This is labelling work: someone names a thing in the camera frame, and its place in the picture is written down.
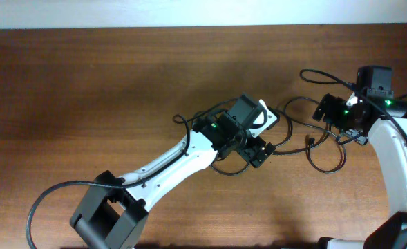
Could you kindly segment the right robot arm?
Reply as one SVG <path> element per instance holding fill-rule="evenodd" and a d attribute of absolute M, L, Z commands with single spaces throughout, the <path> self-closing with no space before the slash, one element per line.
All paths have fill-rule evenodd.
<path fill-rule="evenodd" d="M 354 84 L 332 82 L 352 91 L 348 100 L 324 95 L 313 114 L 345 135 L 373 147 L 388 195 L 389 217 L 363 241 L 321 237 L 317 248 L 407 248 L 407 101 L 395 98 L 392 69 L 362 66 Z"/>

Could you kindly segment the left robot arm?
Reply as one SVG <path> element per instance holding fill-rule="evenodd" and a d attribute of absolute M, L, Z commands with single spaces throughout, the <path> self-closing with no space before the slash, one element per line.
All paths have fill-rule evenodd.
<path fill-rule="evenodd" d="M 164 195 L 233 151 L 247 166 L 260 167 L 275 150 L 260 134 L 280 115 L 245 93 L 233 103 L 229 109 L 218 104 L 197 113 L 186 123 L 184 138 L 144 167 L 120 177 L 110 171 L 98 175 L 70 218 L 88 247 L 133 248 Z"/>

